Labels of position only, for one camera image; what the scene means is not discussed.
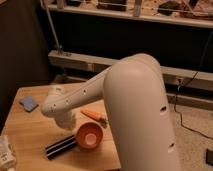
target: rack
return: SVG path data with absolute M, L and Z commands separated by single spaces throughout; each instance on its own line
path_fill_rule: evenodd
M 67 5 L 67 1 L 65 0 L 41 0 L 42 7 L 46 9 L 49 23 L 56 43 L 56 50 L 51 50 L 48 55 L 50 63 L 53 66 L 59 66 L 61 68 L 72 68 L 91 72 L 101 72 L 107 67 L 117 62 L 117 60 L 115 59 L 64 52 L 62 50 L 61 44 L 58 41 L 50 11 L 179 24 L 202 28 L 213 28 L 213 22 L 211 21 L 211 18 L 208 20 L 200 18 L 181 18 L 178 15 L 179 11 L 177 10 L 173 11 L 173 14 L 171 16 L 163 16 L 162 14 L 157 15 L 156 4 L 159 3 L 158 1 L 162 3 L 164 0 L 145 0 L 143 3 L 142 0 L 129 0 L 127 5 L 125 6 L 125 11 L 115 11 L 97 9 L 97 0 L 91 0 L 89 2 L 81 1 L 81 5 L 79 5 L 78 7 Z M 177 85 L 177 77 L 182 77 L 185 80 L 190 80 L 194 76 L 196 71 L 162 66 L 162 72 L 164 75 L 164 81 L 166 83 Z M 199 72 L 194 82 L 195 84 L 190 84 L 190 87 L 213 91 L 213 73 Z
M 123 18 L 130 20 L 143 20 L 169 24 L 179 24 L 193 27 L 213 28 L 213 2 L 211 0 L 197 0 L 197 6 L 190 5 L 190 1 L 176 0 L 178 9 L 165 9 L 159 6 L 168 0 L 47 0 L 51 11 L 79 13 L 104 17 Z M 116 1 L 127 1 L 125 4 Z M 199 9 L 203 1 L 208 1 L 208 9 Z M 170 15 L 159 13 L 160 10 Z

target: black wall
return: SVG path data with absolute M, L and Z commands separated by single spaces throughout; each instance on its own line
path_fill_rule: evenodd
M 52 12 L 52 16 L 65 51 L 114 59 L 144 52 L 153 55 L 161 65 L 193 70 L 199 66 L 204 45 L 212 31 L 61 12 Z M 213 72 L 212 49 L 213 40 L 207 49 L 202 71 Z
M 8 0 L 0 5 L 0 124 L 20 86 L 49 82 L 47 45 L 36 0 Z

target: cable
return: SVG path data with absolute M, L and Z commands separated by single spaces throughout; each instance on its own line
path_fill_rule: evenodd
M 177 110 L 177 103 L 178 103 L 178 95 L 179 95 L 181 87 L 186 87 L 187 85 L 189 85 L 195 79 L 195 77 L 197 76 L 199 71 L 201 70 L 201 67 L 203 65 L 203 62 L 204 62 L 204 59 L 205 59 L 205 56 L 206 56 L 206 52 L 207 52 L 207 49 L 208 49 L 208 46 L 209 46 L 209 42 L 210 42 L 210 40 L 212 38 L 212 35 L 213 35 L 213 30 L 210 32 L 210 34 L 208 36 L 208 39 L 206 41 L 206 44 L 204 46 L 204 50 L 203 50 L 202 56 L 200 58 L 200 64 L 199 64 L 198 70 L 195 72 L 193 77 L 189 81 L 187 81 L 185 84 L 182 85 L 181 80 L 178 80 L 178 88 L 177 88 L 177 92 L 175 93 L 175 96 L 174 96 L 175 97 L 174 111 L 175 111 L 175 113 L 178 113 L 180 115 L 180 125 L 183 128 L 185 128 L 185 129 L 187 129 L 189 131 L 192 131 L 194 133 L 197 133 L 198 135 L 200 135 L 200 136 L 202 136 L 204 138 L 210 139 L 210 140 L 213 140 L 213 137 L 210 137 L 210 136 L 208 136 L 208 135 L 206 135 L 206 134 L 204 134 L 204 133 L 202 133 L 200 131 L 194 130 L 194 129 L 192 129 L 192 128 L 190 128 L 190 127 L 188 127 L 188 126 L 183 124 L 183 114 L 180 111 Z
M 197 71 L 195 72 L 195 74 L 193 75 L 193 77 L 189 81 L 187 81 L 185 84 L 181 85 L 179 87 L 179 89 L 181 87 L 186 87 L 187 85 L 189 85 L 195 79 L 195 77 L 197 76 L 197 74 L 200 72 L 200 70 L 201 70 L 201 68 L 203 66 L 203 62 L 204 62 L 204 59 L 205 59 L 205 56 L 206 56 L 206 52 L 208 50 L 208 46 L 209 46 L 210 40 L 212 39 L 212 36 L 213 36 L 213 30 L 210 32 L 210 34 L 209 34 L 209 36 L 207 38 L 206 44 L 205 44 L 204 49 L 203 49 L 202 56 L 200 58 L 200 62 L 199 62 L 199 66 L 198 66 Z
M 181 85 L 181 82 L 179 82 L 179 85 L 178 85 L 178 92 L 180 90 L 180 85 Z M 208 136 L 208 135 L 206 135 L 206 134 L 204 134 L 204 133 L 202 133 L 200 131 L 194 130 L 194 129 L 192 129 L 192 128 L 190 128 L 190 127 L 188 127 L 188 126 L 186 126 L 186 125 L 183 124 L 183 114 L 180 111 L 177 110 L 178 92 L 175 94 L 174 111 L 175 111 L 175 113 L 178 113 L 180 115 L 180 125 L 183 128 L 185 128 L 185 129 L 187 129 L 189 131 L 192 131 L 194 133 L 197 133 L 198 135 L 200 135 L 202 137 L 205 137 L 207 139 L 213 140 L 213 137 L 210 137 L 210 136 Z

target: screw hole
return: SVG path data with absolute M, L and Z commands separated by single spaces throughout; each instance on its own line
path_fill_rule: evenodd
M 171 153 L 174 150 L 175 143 L 172 143 L 168 148 L 168 153 Z
M 166 106 L 164 106 L 164 107 L 161 108 L 160 112 L 165 112 L 166 109 L 167 109 Z

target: orange bowl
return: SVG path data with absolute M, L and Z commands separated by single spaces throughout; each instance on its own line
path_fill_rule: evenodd
M 103 131 L 98 124 L 87 122 L 78 129 L 75 138 L 80 147 L 92 149 L 100 144 L 103 139 Z

